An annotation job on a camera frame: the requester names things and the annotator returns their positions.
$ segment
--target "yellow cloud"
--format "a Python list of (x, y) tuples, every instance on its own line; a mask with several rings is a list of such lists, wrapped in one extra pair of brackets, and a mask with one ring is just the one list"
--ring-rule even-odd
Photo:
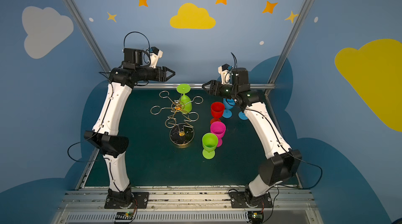
[(379, 39), (359, 50), (345, 48), (335, 65), (385, 125), (402, 131), (402, 43)]
[(192, 3), (183, 4), (177, 12), (177, 15), (170, 19), (170, 25), (176, 29), (211, 29), (216, 21), (210, 17), (208, 11), (199, 8)]

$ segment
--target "metal vent grille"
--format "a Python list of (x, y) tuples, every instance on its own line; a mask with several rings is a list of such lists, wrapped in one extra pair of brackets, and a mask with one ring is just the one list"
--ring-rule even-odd
[(112, 223), (115, 218), (114, 212), (70, 212), (66, 223)]
[[(134, 222), (248, 221), (246, 211), (165, 211), (137, 213)], [(116, 213), (70, 212), (66, 223), (125, 223)]]
[(161, 221), (248, 221), (247, 213), (242, 211), (190, 211), (190, 212), (138, 212), (135, 221), (161, 222)]

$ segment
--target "round black base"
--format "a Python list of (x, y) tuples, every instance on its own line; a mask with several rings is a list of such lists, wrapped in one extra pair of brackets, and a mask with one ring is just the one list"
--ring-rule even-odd
[(178, 124), (170, 130), (170, 140), (178, 148), (186, 148), (194, 138), (194, 128), (185, 123)]

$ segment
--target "blue wall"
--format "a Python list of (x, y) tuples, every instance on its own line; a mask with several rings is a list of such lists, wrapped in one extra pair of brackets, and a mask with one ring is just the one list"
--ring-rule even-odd
[[(0, 6), (2, 221), (20, 223), (19, 206), (32, 223), (49, 223), (85, 165), (73, 165), (66, 151), (81, 139), (82, 111), (103, 80), (101, 67), (74, 21), (72, 34), (44, 57), (33, 59), (25, 51), (23, 10), (51, 7), (72, 18), (62, 0), (0, 0)], [(71, 155), (86, 160), (92, 148), (85, 149), (75, 146)]]
[[(389, 223), (383, 209), (390, 220), (402, 215), (402, 191), (395, 188), (402, 181), (402, 133), (375, 115), (334, 63), (347, 47), (359, 49), (384, 38), (402, 41), (400, 3), (315, 0), (290, 52), (288, 70), (284, 67), (270, 94), (285, 137), (305, 160), (324, 168), (323, 181), (313, 190), (324, 223)], [(301, 167), (304, 186), (314, 183), (314, 169)], [(357, 221), (358, 215), (367, 218)]]
[[(123, 38), (130, 31), (144, 33), (151, 46), (164, 53), (158, 65), (176, 71), (169, 82), (206, 82), (218, 76), (218, 66), (233, 64), (249, 70), (280, 54), (292, 27), (285, 20), (297, 14), (303, 0), (75, 0), (94, 37), (112, 67), (123, 60)], [(273, 13), (262, 13), (267, 1), (278, 3)], [(169, 21), (185, 3), (205, 8), (216, 25), (207, 30), (173, 28)], [(109, 14), (116, 15), (114, 22)], [(127, 37), (126, 46), (148, 47), (138, 34)]]

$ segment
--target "white cloud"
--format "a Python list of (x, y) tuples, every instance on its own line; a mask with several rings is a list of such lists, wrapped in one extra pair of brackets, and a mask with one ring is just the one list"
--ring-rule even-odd
[(28, 34), (25, 51), (32, 58), (44, 57), (66, 39), (74, 29), (73, 21), (53, 8), (29, 6), (23, 11), (23, 26)]

